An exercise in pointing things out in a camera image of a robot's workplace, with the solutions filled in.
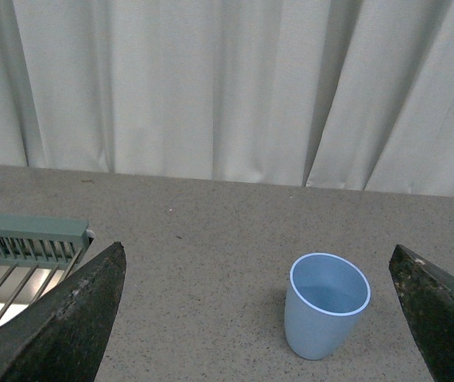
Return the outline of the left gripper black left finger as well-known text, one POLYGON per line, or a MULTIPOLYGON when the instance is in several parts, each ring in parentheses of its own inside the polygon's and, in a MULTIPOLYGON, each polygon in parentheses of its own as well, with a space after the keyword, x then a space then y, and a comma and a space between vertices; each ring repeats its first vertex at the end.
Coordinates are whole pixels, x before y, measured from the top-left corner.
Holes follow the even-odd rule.
POLYGON ((126 274, 115 242, 0 327, 0 381, 93 381, 126 274))

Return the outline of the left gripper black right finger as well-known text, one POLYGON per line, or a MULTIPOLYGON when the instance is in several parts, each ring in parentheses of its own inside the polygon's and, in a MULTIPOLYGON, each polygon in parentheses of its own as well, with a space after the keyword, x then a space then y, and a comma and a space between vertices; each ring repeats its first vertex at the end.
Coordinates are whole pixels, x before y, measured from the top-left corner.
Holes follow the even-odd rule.
POLYGON ((389 270, 430 374, 435 381, 454 381, 454 276, 400 244, 389 270))

